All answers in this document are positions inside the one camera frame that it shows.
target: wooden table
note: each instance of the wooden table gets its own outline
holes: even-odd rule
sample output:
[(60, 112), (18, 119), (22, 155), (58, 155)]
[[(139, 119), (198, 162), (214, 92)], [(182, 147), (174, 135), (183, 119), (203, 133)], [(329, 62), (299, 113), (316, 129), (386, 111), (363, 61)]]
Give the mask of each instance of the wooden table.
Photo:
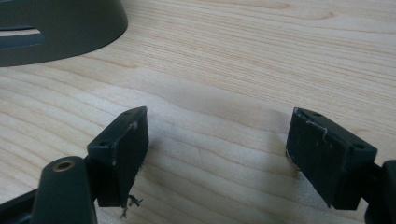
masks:
[(295, 106), (396, 158), (396, 3), (125, 0), (129, 27), (78, 57), (0, 68), (0, 203), (146, 105), (132, 194), (100, 223), (362, 223), (328, 209), (285, 157)]

